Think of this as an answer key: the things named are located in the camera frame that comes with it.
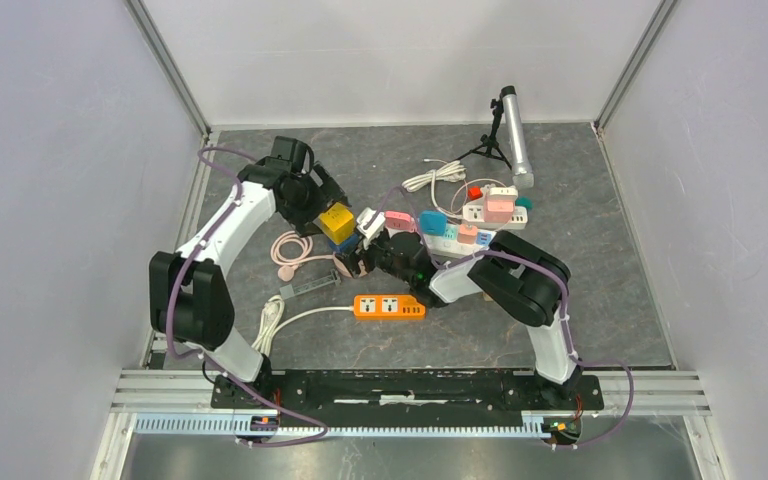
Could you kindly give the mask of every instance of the power outlet socket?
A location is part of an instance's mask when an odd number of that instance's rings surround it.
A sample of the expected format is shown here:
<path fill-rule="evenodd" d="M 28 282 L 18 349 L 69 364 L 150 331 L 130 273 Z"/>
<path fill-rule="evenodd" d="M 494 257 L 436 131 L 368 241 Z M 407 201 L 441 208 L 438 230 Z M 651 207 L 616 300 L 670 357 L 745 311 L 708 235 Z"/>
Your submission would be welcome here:
<path fill-rule="evenodd" d="M 456 240 L 458 238 L 458 226 L 452 224 L 446 225 L 446 231 L 443 232 L 443 238 L 446 240 Z"/>
<path fill-rule="evenodd" d="M 371 297 L 361 298 L 360 311 L 363 313 L 375 313 L 375 299 Z"/>
<path fill-rule="evenodd" d="M 488 230 L 522 230 L 528 223 L 528 210 L 525 207 L 514 207 L 511 220 L 507 223 L 484 221 L 484 207 L 475 203 L 464 207 L 463 216 L 465 223 Z"/>
<path fill-rule="evenodd" d="M 395 313 L 399 311 L 399 299 L 395 297 L 381 299 L 381 311 L 383 313 Z"/>

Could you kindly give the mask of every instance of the power strip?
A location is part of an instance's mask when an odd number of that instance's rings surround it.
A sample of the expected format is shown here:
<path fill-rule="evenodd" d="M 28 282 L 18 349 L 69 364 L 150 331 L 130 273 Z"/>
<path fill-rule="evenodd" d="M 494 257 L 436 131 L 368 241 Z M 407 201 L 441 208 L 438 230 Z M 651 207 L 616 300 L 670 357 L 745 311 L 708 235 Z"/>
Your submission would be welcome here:
<path fill-rule="evenodd" d="M 474 201 L 464 205 L 464 223 L 475 225 L 478 228 L 493 230 L 522 230 L 528 223 L 528 210 L 525 207 L 514 207 L 514 214 L 508 223 L 489 223 L 484 221 L 484 206 Z"/>
<path fill-rule="evenodd" d="M 388 228 L 387 231 L 390 236 L 395 235 L 403 230 L 396 230 L 395 228 Z M 461 243 L 458 241 L 458 226 L 446 225 L 446 232 L 443 236 L 424 234 L 422 236 L 425 241 L 425 245 L 428 246 L 428 251 L 433 255 L 440 255 L 441 257 L 462 258 L 473 253 L 484 250 L 487 245 L 490 244 L 490 240 L 496 232 L 490 230 L 479 230 L 475 243 Z"/>
<path fill-rule="evenodd" d="M 358 320 L 422 320 L 425 306 L 411 295 L 358 295 L 354 313 Z"/>

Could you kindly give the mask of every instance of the white wall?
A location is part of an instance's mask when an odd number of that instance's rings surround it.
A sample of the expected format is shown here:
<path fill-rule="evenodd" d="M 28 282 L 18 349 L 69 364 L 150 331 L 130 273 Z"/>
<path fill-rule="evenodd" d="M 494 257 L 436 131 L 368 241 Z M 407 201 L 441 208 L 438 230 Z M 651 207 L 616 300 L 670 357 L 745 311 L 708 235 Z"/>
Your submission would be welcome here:
<path fill-rule="evenodd" d="M 734 478 L 768 478 L 768 2 L 681 2 L 607 147 Z"/>
<path fill-rule="evenodd" d="M 658 0 L 146 0 L 215 125 L 596 118 Z"/>
<path fill-rule="evenodd" d="M 0 1 L 0 479 L 87 478 L 199 138 L 120 1 Z"/>

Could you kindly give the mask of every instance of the tripod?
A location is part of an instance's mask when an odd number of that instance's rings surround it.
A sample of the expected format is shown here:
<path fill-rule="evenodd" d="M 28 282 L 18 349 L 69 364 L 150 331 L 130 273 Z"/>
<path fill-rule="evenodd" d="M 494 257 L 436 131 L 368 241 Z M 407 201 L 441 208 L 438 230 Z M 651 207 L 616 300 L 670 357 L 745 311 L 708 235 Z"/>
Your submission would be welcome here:
<path fill-rule="evenodd" d="M 505 162 L 505 165 L 507 165 L 508 168 L 511 168 L 511 163 L 505 157 L 505 154 L 502 153 L 502 150 L 499 148 L 499 141 L 496 140 L 496 133 L 499 131 L 499 126 L 502 124 L 502 114 L 505 113 L 505 108 L 502 106 L 502 99 L 499 98 L 497 100 L 494 98 L 490 100 L 490 108 L 493 110 L 493 126 L 490 128 L 490 135 L 482 135 L 481 144 L 455 160 L 461 160 L 468 155 L 476 154 L 481 155 L 482 157 L 492 158 L 493 160 L 501 160 Z"/>

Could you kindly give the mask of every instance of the coiled pink cable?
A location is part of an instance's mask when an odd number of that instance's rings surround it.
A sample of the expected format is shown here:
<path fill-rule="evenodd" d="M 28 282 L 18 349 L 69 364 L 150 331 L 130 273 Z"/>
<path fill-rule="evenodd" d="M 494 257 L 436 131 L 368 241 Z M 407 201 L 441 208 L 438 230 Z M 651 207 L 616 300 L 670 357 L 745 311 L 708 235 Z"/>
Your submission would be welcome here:
<path fill-rule="evenodd" d="M 295 243 L 302 249 L 302 253 L 298 257 L 288 258 L 281 254 L 281 247 L 288 244 Z M 310 252 L 313 250 L 313 240 L 310 237 L 301 238 L 294 231 L 284 232 L 279 235 L 278 238 L 272 243 L 272 248 L 269 249 L 269 256 L 275 264 L 280 265 L 278 269 L 278 278 L 289 282 L 293 279 L 293 275 L 303 263 L 311 260 L 333 260 L 334 255 L 314 255 L 309 257 Z"/>

